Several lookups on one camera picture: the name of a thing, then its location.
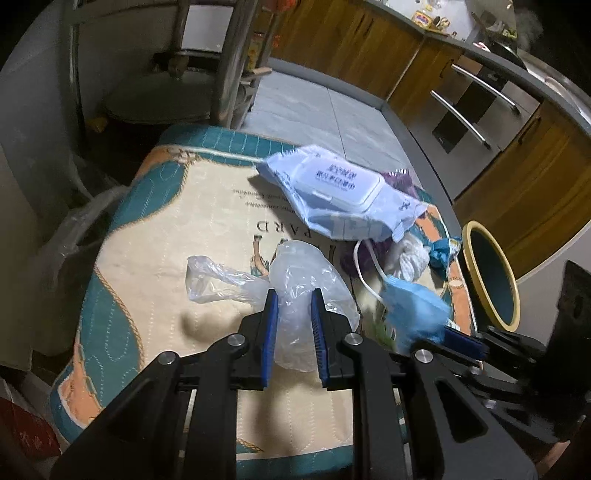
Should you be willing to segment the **white crumpled tissue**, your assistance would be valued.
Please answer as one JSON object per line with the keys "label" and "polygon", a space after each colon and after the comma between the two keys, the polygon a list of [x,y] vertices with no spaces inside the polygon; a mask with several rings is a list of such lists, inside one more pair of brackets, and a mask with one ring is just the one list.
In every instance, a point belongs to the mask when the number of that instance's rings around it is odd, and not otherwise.
{"label": "white crumpled tissue", "polygon": [[423,242],[407,232],[399,242],[394,242],[385,257],[384,271],[388,275],[407,282],[415,282],[430,263],[430,251]]}

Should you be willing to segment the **blue face mask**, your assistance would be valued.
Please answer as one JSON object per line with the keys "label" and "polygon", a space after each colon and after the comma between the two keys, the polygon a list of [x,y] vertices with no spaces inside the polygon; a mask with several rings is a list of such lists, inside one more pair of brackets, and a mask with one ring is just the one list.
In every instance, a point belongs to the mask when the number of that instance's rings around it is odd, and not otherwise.
{"label": "blue face mask", "polygon": [[[366,245],[383,289],[377,293],[363,278],[359,250]],[[382,269],[372,242],[360,240],[353,247],[353,265],[363,287],[386,311],[386,320],[394,328],[394,344],[399,354],[410,355],[412,348],[422,341],[442,344],[449,325],[452,307],[427,287],[387,275]]]}

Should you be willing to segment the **metal wok on shelf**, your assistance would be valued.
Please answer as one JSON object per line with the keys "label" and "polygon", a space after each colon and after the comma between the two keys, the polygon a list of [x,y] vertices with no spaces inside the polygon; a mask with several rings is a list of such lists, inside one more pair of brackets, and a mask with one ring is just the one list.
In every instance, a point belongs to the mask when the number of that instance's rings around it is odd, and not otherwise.
{"label": "metal wok on shelf", "polygon": [[127,78],[104,99],[114,117],[131,123],[169,124],[208,120],[214,76],[185,72],[173,78],[166,72]]}

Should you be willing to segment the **yellow teal trash bin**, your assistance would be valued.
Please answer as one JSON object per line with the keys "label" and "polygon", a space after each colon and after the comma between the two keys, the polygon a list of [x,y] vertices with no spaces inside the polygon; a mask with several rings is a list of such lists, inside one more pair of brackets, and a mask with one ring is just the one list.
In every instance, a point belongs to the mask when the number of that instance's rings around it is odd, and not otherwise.
{"label": "yellow teal trash bin", "polygon": [[513,269],[500,244],[476,220],[463,226],[460,264],[465,270],[476,328],[493,326],[515,333],[520,325],[521,304]]}

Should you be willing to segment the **stainless steel shelf rack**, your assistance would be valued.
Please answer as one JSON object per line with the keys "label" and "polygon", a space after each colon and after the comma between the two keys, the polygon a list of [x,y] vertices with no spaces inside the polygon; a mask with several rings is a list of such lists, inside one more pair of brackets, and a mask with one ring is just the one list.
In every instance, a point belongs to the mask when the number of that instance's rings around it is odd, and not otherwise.
{"label": "stainless steel shelf rack", "polygon": [[259,80],[245,70],[269,66],[276,13],[266,1],[66,1],[62,6],[64,96],[77,129],[131,123],[112,116],[104,99],[127,78],[166,72],[214,76],[214,126],[238,129]]}

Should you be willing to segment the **white blue wet wipes pack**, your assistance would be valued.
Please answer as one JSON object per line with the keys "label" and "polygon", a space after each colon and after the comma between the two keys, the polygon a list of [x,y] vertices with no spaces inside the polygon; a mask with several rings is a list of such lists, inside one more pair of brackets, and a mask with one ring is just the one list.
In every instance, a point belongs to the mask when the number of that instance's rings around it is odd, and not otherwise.
{"label": "white blue wet wipes pack", "polygon": [[428,210],[380,173],[318,145],[273,154],[256,169],[280,187],[308,229],[332,240],[398,242]]}

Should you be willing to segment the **stainless steel oven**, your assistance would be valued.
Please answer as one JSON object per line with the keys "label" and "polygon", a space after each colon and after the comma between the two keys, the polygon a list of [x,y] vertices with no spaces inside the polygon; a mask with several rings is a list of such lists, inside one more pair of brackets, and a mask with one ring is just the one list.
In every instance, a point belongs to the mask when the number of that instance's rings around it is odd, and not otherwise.
{"label": "stainless steel oven", "polygon": [[461,56],[431,89],[410,130],[430,157],[490,160],[507,148],[539,105],[500,73]]}

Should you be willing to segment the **clear plastic bag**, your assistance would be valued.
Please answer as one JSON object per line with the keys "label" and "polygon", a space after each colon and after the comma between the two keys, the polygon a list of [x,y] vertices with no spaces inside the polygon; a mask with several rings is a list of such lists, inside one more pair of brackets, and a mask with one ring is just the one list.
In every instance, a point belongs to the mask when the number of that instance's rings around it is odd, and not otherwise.
{"label": "clear plastic bag", "polygon": [[267,275],[257,277],[216,263],[206,256],[187,259],[185,287],[197,304],[232,300],[263,309],[267,291],[279,297],[279,326],[274,361],[284,369],[311,372],[317,368],[311,326],[311,293],[322,291],[325,308],[346,316],[356,329],[360,313],[346,282],[324,253],[307,242],[287,240],[276,247]]}

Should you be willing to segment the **wooden kitchen cabinets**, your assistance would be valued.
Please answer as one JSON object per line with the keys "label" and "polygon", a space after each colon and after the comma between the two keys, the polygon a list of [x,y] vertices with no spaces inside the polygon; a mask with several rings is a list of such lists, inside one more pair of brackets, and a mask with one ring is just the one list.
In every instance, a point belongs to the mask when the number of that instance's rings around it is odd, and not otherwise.
{"label": "wooden kitchen cabinets", "polygon": [[590,130],[528,73],[375,1],[274,1],[284,61],[380,99],[461,223],[485,225],[525,275],[590,220]]}

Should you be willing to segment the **pink purple snack wrapper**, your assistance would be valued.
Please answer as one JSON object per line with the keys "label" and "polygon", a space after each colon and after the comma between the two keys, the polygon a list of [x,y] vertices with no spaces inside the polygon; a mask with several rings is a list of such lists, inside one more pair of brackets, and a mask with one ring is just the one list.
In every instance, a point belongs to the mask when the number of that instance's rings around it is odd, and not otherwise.
{"label": "pink purple snack wrapper", "polygon": [[419,198],[413,178],[408,169],[397,169],[390,172],[382,172],[384,180],[392,188],[399,190],[413,198]]}

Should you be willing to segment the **teal orange quilted cushion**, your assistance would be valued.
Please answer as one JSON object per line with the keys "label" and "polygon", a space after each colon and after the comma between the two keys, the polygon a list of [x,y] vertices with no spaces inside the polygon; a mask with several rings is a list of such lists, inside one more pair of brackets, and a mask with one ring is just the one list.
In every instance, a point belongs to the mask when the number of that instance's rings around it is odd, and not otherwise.
{"label": "teal orange quilted cushion", "polygon": [[[349,245],[298,219],[256,164],[286,143],[217,127],[168,130],[120,204],[93,267],[72,361],[50,396],[75,439],[159,353],[204,351],[259,310],[290,247],[325,274],[325,303],[353,326],[379,323]],[[322,475],[353,458],[351,396],[322,389],[311,324],[284,321],[273,378],[238,396],[242,479]]]}

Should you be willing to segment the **blue white courier bag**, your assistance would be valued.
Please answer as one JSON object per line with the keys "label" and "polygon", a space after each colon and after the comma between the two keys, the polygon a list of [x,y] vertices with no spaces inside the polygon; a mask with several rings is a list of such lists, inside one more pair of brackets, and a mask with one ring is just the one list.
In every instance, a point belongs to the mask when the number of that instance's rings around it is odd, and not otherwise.
{"label": "blue white courier bag", "polygon": [[432,243],[429,265],[431,269],[443,280],[449,280],[449,272],[452,262],[457,258],[462,249],[460,237],[447,237]]}

